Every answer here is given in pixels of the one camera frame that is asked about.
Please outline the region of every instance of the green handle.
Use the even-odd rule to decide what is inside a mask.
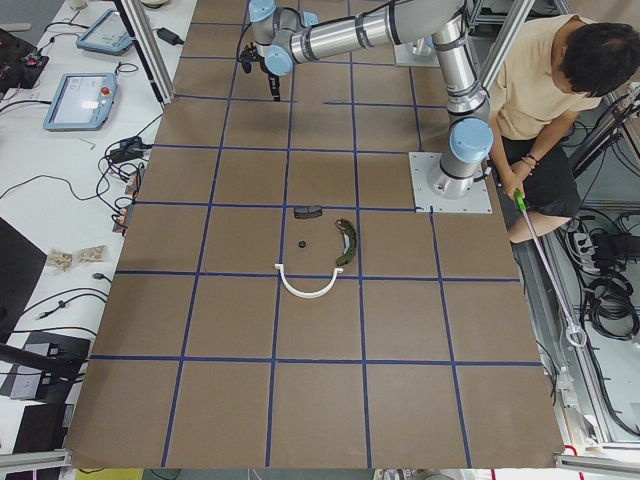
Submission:
[[[518,190],[516,188],[516,191],[513,192],[513,196],[516,199],[516,203],[518,204],[518,208],[520,209],[520,211],[521,212],[526,211],[527,210],[527,204],[525,203],[524,197],[520,193],[520,190]]]

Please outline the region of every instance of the beige t-shirt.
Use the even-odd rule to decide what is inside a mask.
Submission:
[[[595,108],[600,98],[563,93],[551,79],[551,44],[555,33],[577,15],[526,22],[491,86],[491,110],[498,110],[498,126],[511,140],[536,137],[542,128],[567,111]]]

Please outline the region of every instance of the black hair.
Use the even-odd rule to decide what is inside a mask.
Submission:
[[[640,35],[623,23],[591,23],[573,31],[560,70],[574,92],[602,97],[640,66]]]

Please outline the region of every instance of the hand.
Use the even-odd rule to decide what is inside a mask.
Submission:
[[[531,172],[533,170],[531,166],[527,164],[527,162],[525,162],[524,160],[518,160],[513,165],[511,165],[511,171],[515,174],[518,180],[520,180],[521,182],[524,182],[524,180],[529,175],[531,175]]]
[[[522,180],[518,178],[518,176],[513,172],[505,172],[504,175],[500,175],[500,181],[502,182],[502,191],[511,199],[515,200],[514,193],[517,190],[520,190],[522,197],[524,198],[524,187],[522,186]]]

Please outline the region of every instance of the black plug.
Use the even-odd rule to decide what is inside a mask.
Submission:
[[[184,44],[184,40],[182,40],[177,34],[173,33],[171,30],[168,30],[164,27],[156,30],[158,37],[167,42],[170,45],[182,45]]]

